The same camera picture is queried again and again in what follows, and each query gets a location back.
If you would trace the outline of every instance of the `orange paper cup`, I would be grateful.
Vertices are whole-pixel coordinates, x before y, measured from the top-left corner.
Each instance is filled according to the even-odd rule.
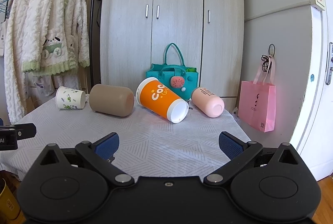
[[[155,77],[149,77],[141,82],[136,99],[139,105],[173,123],[181,122],[189,112],[189,104]]]

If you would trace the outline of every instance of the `watermelon keychain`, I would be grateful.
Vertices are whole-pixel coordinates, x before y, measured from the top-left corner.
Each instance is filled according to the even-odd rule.
[[[185,84],[185,79],[182,76],[173,76],[170,79],[170,85],[175,88],[182,88]]]

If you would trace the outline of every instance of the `clothing tag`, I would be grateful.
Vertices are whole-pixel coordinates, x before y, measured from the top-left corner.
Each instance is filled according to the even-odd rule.
[[[0,24],[0,58],[3,57],[5,53],[6,31],[7,31],[7,20]]]

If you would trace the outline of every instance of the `yellow bucket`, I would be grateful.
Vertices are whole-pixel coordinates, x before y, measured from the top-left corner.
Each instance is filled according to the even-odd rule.
[[[0,211],[10,220],[16,219],[20,213],[19,204],[16,198],[9,190],[6,181],[4,181],[4,188],[0,194]]]

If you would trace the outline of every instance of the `white door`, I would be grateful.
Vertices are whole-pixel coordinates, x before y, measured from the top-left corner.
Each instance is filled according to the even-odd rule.
[[[185,65],[201,63],[204,0],[154,0],[152,63],[164,62],[164,51],[169,43],[180,48]],[[168,64],[181,64],[174,47],[168,51]]]
[[[103,0],[101,83],[134,93],[150,69],[153,0]]]
[[[328,26],[328,35],[324,35],[328,42],[324,43],[326,46],[323,48],[322,58],[325,65],[329,42],[333,42],[333,0],[326,0],[326,12],[322,14],[327,15]],[[316,180],[320,180],[333,171],[333,80],[330,85],[324,84],[321,95],[319,93],[317,97],[321,97],[319,108],[309,136],[301,142],[305,142],[305,145],[299,153]]]
[[[200,86],[218,96],[234,97],[230,103],[235,104],[243,56],[244,0],[205,0],[204,8]]]

